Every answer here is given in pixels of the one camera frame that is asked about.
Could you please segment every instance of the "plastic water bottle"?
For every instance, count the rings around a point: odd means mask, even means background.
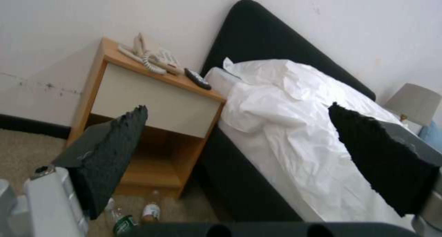
[[[141,224],[155,223],[160,220],[160,193],[154,190],[148,199],[147,205],[144,207]]]
[[[125,214],[121,207],[115,207],[115,201],[112,198],[109,199],[104,212],[106,224],[116,237],[131,231],[137,225],[132,215]]]

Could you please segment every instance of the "remote control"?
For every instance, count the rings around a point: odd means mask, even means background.
[[[197,86],[207,90],[212,89],[212,86],[206,80],[204,80],[204,78],[202,78],[197,72],[189,70],[188,68],[185,68],[184,72],[186,73],[186,76],[189,77],[189,79],[192,80]]]

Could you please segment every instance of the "nightstand drawer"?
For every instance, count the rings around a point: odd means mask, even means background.
[[[204,138],[220,102],[108,64],[91,113],[116,118],[146,105],[146,125]]]

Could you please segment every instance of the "telephone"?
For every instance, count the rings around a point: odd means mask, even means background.
[[[184,70],[172,53],[141,33],[134,38],[134,47],[119,44],[118,50],[126,56],[144,65],[149,71],[164,75],[166,72],[174,75],[184,74]]]

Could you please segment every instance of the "gray lampshade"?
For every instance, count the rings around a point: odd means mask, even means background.
[[[441,101],[440,94],[421,86],[406,83],[385,104],[399,115],[420,125],[429,125]]]

